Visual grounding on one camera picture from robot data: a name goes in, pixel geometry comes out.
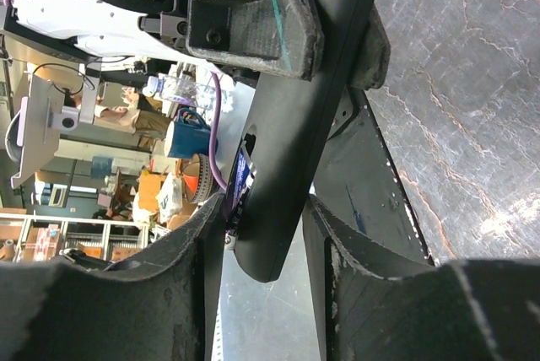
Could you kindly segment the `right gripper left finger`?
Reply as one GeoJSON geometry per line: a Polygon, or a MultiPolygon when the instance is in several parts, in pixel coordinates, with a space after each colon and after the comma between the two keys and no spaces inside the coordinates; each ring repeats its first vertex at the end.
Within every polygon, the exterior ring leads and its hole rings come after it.
{"type": "Polygon", "coordinates": [[[208,360],[224,254],[223,196],[104,270],[1,265],[4,360],[208,360]]]}

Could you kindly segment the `black remote control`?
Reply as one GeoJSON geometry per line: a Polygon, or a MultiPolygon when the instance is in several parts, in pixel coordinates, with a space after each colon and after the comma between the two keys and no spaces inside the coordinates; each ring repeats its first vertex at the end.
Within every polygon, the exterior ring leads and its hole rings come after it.
{"type": "MultiPolygon", "coordinates": [[[[234,253],[252,279],[278,279],[375,0],[315,0],[324,34],[310,80],[264,74],[241,135],[256,166],[234,253]]],[[[237,154],[229,177],[224,209],[237,154]]]]}

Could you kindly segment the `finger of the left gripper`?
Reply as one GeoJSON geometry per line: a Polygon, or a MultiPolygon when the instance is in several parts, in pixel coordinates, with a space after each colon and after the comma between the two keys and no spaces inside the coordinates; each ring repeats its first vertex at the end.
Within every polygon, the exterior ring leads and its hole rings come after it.
{"type": "Polygon", "coordinates": [[[390,56],[390,41],[374,5],[348,78],[348,86],[355,89],[379,89],[386,80],[390,56]]]}

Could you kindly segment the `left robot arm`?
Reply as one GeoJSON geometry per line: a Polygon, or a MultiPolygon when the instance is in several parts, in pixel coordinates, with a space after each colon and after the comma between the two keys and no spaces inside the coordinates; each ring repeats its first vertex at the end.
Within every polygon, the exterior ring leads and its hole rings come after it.
{"type": "Polygon", "coordinates": [[[1,0],[1,30],[75,62],[203,60],[234,82],[337,73],[357,89],[386,79],[390,44],[375,0],[1,0]]]}

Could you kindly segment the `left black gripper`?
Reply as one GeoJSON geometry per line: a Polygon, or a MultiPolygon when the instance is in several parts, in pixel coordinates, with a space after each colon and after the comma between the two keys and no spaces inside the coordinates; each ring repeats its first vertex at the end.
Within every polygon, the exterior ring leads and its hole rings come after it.
{"type": "Polygon", "coordinates": [[[324,35],[315,0],[100,0],[159,21],[167,46],[219,67],[314,77],[324,35]]]}

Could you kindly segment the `blue purple battery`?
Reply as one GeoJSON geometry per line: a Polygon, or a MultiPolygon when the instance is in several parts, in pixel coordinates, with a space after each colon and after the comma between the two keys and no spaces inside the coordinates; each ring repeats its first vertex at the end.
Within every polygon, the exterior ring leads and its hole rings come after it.
{"type": "Polygon", "coordinates": [[[243,142],[237,154],[234,177],[230,185],[232,190],[228,194],[229,213],[227,220],[231,229],[236,228],[240,223],[256,173],[256,166],[251,159],[246,142],[243,142]]]}

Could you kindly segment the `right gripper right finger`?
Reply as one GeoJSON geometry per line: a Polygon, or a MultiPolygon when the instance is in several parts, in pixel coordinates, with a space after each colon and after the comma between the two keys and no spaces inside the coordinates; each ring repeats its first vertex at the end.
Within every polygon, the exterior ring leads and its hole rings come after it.
{"type": "Polygon", "coordinates": [[[324,360],[536,360],[539,262],[436,265],[365,94],[343,93],[303,211],[324,360]]]}

